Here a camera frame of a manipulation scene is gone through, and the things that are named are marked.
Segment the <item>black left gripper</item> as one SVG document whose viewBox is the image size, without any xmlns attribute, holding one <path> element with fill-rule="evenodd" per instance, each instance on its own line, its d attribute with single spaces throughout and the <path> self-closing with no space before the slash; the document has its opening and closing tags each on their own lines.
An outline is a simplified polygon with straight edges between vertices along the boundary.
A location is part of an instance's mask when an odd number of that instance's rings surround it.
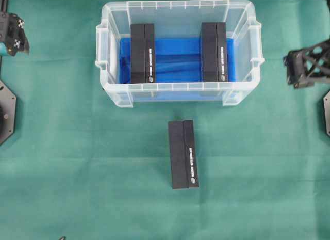
<svg viewBox="0 0 330 240">
<path fill-rule="evenodd" d="M 15 56 L 17 52 L 29 55 L 30 47 L 25 35 L 25 22 L 17 14 L 8 13 L 8 26 L 6 27 L 5 46 L 8 56 Z"/>
</svg>

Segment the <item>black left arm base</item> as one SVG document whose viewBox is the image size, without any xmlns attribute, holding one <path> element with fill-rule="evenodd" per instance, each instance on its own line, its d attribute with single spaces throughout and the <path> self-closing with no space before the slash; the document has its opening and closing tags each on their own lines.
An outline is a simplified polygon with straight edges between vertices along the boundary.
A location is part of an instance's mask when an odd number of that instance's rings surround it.
<svg viewBox="0 0 330 240">
<path fill-rule="evenodd" d="M 16 95 L 1 81 L 1 145 L 14 133 Z"/>
</svg>

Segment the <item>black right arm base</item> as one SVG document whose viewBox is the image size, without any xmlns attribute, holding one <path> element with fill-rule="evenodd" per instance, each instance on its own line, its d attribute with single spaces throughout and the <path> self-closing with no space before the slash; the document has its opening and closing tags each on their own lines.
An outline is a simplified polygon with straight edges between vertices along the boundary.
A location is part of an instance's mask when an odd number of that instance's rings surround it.
<svg viewBox="0 0 330 240">
<path fill-rule="evenodd" d="M 323 97 L 326 134 L 330 136 L 330 91 Z"/>
</svg>

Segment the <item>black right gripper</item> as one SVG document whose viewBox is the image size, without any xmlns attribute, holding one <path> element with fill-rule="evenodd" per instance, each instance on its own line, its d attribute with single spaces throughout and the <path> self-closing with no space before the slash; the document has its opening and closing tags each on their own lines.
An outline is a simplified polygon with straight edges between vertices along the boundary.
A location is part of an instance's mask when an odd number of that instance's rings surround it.
<svg viewBox="0 0 330 240">
<path fill-rule="evenodd" d="M 295 89 L 315 83 L 329 83 L 329 40 L 300 50 L 291 50 L 283 57 L 287 68 L 287 84 Z"/>
</svg>

